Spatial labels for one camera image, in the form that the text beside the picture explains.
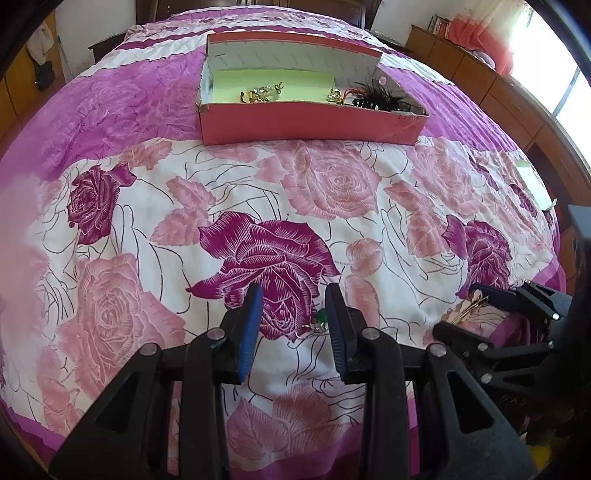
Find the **wooden wardrobe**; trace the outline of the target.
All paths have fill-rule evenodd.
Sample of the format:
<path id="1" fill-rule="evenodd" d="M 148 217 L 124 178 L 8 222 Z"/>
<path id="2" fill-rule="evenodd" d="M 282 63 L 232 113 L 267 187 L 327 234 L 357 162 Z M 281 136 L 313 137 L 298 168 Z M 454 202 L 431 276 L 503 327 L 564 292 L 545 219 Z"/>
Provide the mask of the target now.
<path id="1" fill-rule="evenodd" d="M 21 48 L 1 79 L 1 154 L 22 131 L 38 110 L 65 84 L 58 51 L 55 11 L 45 19 L 54 37 L 54 45 L 47 59 L 52 62 L 56 75 L 54 82 L 44 91 L 35 85 L 33 62 L 25 46 Z"/>

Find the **gold hair pin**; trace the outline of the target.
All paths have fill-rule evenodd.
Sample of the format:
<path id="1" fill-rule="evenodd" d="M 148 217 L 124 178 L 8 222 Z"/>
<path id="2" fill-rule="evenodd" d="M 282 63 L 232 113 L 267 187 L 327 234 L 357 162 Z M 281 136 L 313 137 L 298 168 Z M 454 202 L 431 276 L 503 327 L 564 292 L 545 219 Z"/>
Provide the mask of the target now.
<path id="1" fill-rule="evenodd" d="M 483 297 L 481 293 L 476 292 L 471 298 L 460 302 L 454 309 L 449 309 L 441 318 L 442 322 L 458 325 L 464 322 L 472 314 L 479 311 L 479 309 L 488 302 L 487 297 Z"/>

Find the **black feather hair clip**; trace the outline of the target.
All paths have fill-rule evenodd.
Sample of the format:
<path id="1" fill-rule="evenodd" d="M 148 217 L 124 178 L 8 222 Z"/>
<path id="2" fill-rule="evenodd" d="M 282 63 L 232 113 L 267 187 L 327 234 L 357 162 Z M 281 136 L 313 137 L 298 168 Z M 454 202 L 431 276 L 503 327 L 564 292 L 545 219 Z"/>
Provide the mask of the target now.
<path id="1" fill-rule="evenodd" d="M 412 108 L 404 94 L 394 94 L 377 81 L 360 84 L 353 96 L 354 106 L 374 111 L 410 112 Z"/>

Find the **red cardboard box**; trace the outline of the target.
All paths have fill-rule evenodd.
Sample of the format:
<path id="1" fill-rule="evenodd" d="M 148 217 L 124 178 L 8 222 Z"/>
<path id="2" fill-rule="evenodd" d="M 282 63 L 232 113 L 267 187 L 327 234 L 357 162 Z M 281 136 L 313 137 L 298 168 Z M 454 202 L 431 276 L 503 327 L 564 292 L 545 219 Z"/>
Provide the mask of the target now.
<path id="1" fill-rule="evenodd" d="M 386 60 L 375 48 L 311 34 L 211 34 L 197 90 L 202 141 L 413 145 L 429 113 Z"/>

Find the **right dark nightstand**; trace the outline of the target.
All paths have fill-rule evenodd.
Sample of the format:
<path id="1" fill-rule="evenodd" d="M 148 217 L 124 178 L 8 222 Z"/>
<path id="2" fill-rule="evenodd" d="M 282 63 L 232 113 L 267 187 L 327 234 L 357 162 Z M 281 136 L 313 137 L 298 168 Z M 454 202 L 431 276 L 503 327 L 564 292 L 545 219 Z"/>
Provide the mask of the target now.
<path id="1" fill-rule="evenodd" d="M 382 43 L 389 46 L 391 49 L 394 49 L 394 50 L 400 52 L 401 54 L 411 56 L 414 53 L 414 51 L 412 49 L 410 49 L 407 46 L 401 44 L 400 42 L 390 38 L 387 35 L 383 35 L 380 32 L 372 32 L 372 35 L 374 37 L 376 37 L 377 40 L 380 40 Z"/>

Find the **pink floral bedspread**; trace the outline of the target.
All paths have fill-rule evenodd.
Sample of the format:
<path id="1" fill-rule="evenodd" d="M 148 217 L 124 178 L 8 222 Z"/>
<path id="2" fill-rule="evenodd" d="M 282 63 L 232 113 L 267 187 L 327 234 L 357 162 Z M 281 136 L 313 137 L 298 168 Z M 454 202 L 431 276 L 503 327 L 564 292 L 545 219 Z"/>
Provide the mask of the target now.
<path id="1" fill-rule="evenodd" d="M 338 283 L 370 326 L 423 347 L 478 282 L 566 287 L 553 211 L 520 147 L 456 85 L 394 52 L 429 119 L 413 146 L 207 146 L 197 90 L 213 33 L 369 33 L 280 7 L 192 10 L 131 28 L 1 159 L 1 408 L 47 465 L 143 344 L 221 323 L 263 286 L 252 374 L 223 390 L 236 479 L 353 479 L 363 388 L 304 325 Z"/>

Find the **dark nightstand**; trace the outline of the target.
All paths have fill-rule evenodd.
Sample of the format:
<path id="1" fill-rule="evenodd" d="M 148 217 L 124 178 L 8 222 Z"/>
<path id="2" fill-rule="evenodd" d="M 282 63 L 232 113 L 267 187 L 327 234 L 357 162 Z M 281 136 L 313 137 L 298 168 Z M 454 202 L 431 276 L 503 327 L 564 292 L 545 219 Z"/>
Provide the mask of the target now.
<path id="1" fill-rule="evenodd" d="M 113 36 L 110 36 L 102 41 L 94 43 L 89 47 L 89 50 L 92 52 L 94 62 L 99 62 L 102 58 L 104 58 L 108 53 L 113 51 L 116 47 L 118 47 L 124 40 L 125 34 L 120 33 Z"/>
<path id="2" fill-rule="evenodd" d="M 394 50 L 400 52 L 401 54 L 411 56 L 414 53 L 414 51 L 412 49 L 410 49 L 407 46 L 401 44 L 400 42 L 390 38 L 387 35 L 383 35 L 380 32 L 372 32 L 372 35 L 374 37 L 376 37 L 377 40 L 380 40 L 382 43 L 389 46 L 391 49 L 394 49 Z"/>

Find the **left dark nightstand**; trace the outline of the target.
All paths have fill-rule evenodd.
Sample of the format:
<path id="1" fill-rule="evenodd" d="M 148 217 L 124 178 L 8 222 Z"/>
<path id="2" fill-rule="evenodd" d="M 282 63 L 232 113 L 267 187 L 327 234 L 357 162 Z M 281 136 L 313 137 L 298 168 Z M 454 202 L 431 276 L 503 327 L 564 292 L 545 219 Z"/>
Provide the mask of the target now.
<path id="1" fill-rule="evenodd" d="M 94 43 L 89 47 L 89 50 L 92 52 L 94 62 L 99 62 L 102 58 L 104 58 L 108 53 L 113 51 L 116 47 L 118 47 L 124 40 L 125 34 L 120 33 L 113 36 L 110 36 L 102 41 Z"/>

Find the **green paper sheet on bed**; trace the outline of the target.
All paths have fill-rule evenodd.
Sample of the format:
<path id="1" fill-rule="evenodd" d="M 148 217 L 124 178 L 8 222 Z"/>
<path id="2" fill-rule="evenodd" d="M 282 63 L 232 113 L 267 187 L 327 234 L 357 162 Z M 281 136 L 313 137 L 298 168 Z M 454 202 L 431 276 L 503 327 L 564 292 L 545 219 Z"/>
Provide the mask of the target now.
<path id="1" fill-rule="evenodd" d="M 551 197 L 541 176 L 529 161 L 518 160 L 516 168 L 542 211 L 549 211 L 556 206 L 556 200 Z"/>

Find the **floral red curtain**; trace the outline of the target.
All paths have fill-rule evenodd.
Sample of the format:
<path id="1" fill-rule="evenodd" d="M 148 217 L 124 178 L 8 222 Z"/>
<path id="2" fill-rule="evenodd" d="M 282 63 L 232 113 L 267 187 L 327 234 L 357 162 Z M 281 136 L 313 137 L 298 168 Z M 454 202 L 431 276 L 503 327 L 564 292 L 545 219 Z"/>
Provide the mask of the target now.
<path id="1" fill-rule="evenodd" d="M 463 1 L 448 39 L 466 50 L 486 53 L 496 72 L 507 75 L 513 68 L 512 39 L 526 26 L 532 11 L 522 0 Z"/>

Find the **beige cloth on wardrobe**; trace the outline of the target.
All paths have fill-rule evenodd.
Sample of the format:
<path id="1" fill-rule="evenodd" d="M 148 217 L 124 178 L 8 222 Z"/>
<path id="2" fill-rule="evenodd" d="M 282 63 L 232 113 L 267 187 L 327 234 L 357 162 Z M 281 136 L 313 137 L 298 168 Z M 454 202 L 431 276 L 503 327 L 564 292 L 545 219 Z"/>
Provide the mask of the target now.
<path id="1" fill-rule="evenodd" d="M 27 40 L 26 49 L 34 62 L 41 66 L 46 63 L 48 54 L 53 45 L 53 34 L 47 23 L 42 22 Z"/>

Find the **black bag on wardrobe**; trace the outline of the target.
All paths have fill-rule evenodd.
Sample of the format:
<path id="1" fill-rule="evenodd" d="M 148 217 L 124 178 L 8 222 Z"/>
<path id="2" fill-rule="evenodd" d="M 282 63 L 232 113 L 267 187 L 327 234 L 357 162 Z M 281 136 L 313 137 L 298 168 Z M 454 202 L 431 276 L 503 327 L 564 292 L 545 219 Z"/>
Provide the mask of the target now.
<path id="1" fill-rule="evenodd" d="M 53 65 L 50 60 L 47 60 L 42 65 L 34 63 L 35 71 L 35 86 L 38 91 L 47 90 L 55 81 L 56 75 L 53 71 Z"/>

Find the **wooden side cabinet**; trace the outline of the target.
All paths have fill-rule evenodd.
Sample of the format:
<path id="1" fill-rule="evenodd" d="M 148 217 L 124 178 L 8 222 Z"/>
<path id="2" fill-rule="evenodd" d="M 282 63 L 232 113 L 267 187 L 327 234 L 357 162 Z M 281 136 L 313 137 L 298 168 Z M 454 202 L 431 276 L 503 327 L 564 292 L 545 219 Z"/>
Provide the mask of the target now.
<path id="1" fill-rule="evenodd" d="M 467 50 L 417 25 L 410 55 L 455 83 L 526 153 L 541 152 L 568 184 L 590 182 L 590 167 L 550 114 L 517 81 L 501 76 Z"/>

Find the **green paper sheet in box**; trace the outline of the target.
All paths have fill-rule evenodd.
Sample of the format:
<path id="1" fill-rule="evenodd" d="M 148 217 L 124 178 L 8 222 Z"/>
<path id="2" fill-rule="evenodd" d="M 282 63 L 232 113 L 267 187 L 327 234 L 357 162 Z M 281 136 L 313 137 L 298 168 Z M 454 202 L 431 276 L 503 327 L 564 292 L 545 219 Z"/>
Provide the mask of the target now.
<path id="1" fill-rule="evenodd" d="M 270 101 L 325 103 L 335 77 L 317 71 L 290 69 L 217 70 L 211 74 L 206 103 L 249 103 L 256 92 Z"/>

